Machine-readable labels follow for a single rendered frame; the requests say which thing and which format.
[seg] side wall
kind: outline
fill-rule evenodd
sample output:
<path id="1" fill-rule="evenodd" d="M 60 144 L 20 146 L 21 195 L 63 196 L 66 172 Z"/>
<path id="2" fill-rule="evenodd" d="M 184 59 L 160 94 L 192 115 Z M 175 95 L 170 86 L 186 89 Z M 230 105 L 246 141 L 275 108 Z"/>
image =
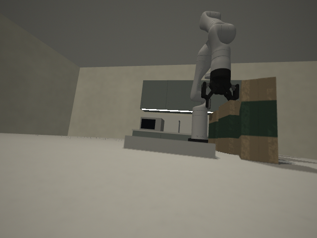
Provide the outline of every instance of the side wall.
<path id="1" fill-rule="evenodd" d="M 191 115 L 145 113 L 140 102 L 143 80 L 193 80 L 194 73 L 195 65 L 80 68 L 68 135 L 124 139 L 141 117 L 163 118 L 170 132 L 180 120 L 180 133 L 191 133 Z M 231 74 L 276 77 L 279 154 L 316 159 L 317 61 L 238 63 Z"/>
<path id="2" fill-rule="evenodd" d="M 0 14 L 0 133 L 67 135 L 79 67 Z"/>

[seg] gray ceiling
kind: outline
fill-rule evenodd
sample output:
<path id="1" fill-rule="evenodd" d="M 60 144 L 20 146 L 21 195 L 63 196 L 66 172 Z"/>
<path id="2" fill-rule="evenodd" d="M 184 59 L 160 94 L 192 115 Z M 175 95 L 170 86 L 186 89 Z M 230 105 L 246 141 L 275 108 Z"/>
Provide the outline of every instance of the gray ceiling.
<path id="1" fill-rule="evenodd" d="M 195 64 L 204 11 L 235 25 L 232 63 L 317 61 L 314 0 L 1 0 L 0 13 L 79 67 Z"/>

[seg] white floor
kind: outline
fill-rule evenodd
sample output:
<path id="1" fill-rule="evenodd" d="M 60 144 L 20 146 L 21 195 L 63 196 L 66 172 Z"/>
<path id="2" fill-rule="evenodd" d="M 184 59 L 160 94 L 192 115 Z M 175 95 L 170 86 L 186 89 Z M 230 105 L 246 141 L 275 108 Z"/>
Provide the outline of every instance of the white floor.
<path id="1" fill-rule="evenodd" d="M 315 238 L 317 160 L 0 133 L 1 238 Z"/>

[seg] upper cabinet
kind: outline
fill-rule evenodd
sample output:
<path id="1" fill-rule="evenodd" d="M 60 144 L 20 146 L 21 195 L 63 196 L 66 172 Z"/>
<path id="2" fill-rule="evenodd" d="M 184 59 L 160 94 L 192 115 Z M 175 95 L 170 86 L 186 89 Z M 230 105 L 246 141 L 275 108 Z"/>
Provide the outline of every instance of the upper cabinet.
<path id="1" fill-rule="evenodd" d="M 203 82 L 209 83 L 209 80 L 201 80 L 198 90 L 201 90 Z M 231 84 L 239 84 L 241 88 L 241 80 L 232 80 Z M 144 80 L 142 88 L 141 109 L 157 109 L 157 110 L 178 110 L 191 111 L 193 107 L 200 105 L 200 102 L 193 102 L 190 99 L 192 90 L 192 80 Z M 214 112 L 219 109 L 219 106 L 227 102 L 223 95 L 212 95 L 211 108 L 209 112 Z"/>

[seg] gray platform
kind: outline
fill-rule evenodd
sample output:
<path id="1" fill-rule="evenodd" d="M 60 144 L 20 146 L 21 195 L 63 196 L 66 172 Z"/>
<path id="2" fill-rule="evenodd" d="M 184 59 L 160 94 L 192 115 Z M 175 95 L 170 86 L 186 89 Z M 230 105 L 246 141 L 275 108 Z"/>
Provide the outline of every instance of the gray platform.
<path id="1" fill-rule="evenodd" d="M 216 144 L 126 135 L 125 149 L 215 158 Z"/>

